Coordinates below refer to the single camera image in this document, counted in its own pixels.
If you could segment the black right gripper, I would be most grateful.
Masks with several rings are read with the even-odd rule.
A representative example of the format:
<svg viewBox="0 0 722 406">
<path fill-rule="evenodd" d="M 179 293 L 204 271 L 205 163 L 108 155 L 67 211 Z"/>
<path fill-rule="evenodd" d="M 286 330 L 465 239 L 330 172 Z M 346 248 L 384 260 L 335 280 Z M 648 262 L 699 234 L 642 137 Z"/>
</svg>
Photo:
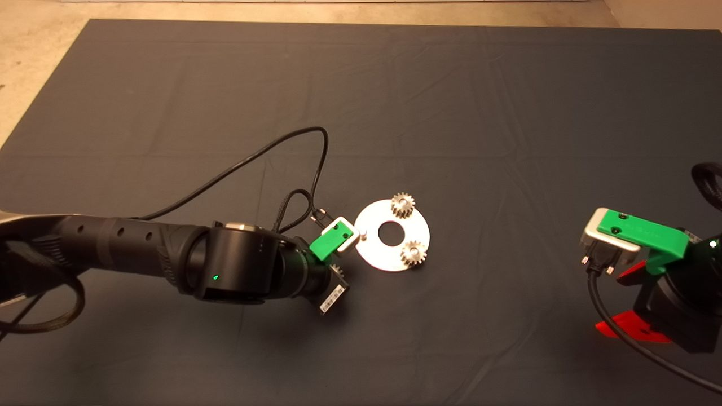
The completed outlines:
<svg viewBox="0 0 722 406">
<path fill-rule="evenodd" d="M 675 343 L 688 353 L 713 353 L 720 339 L 720 271 L 681 270 L 651 275 L 647 260 L 616 277 L 640 285 L 634 311 L 612 321 L 638 342 Z"/>
</svg>

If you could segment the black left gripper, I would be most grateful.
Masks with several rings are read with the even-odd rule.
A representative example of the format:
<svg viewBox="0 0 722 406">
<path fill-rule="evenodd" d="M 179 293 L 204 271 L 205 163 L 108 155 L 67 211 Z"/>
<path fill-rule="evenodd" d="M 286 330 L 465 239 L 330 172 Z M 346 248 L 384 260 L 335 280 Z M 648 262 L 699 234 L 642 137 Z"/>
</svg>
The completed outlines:
<svg viewBox="0 0 722 406">
<path fill-rule="evenodd" d="M 281 243 L 279 267 L 279 298 L 303 298 L 321 315 L 327 315 L 350 292 L 340 266 L 318 259 L 302 239 Z"/>
</svg>

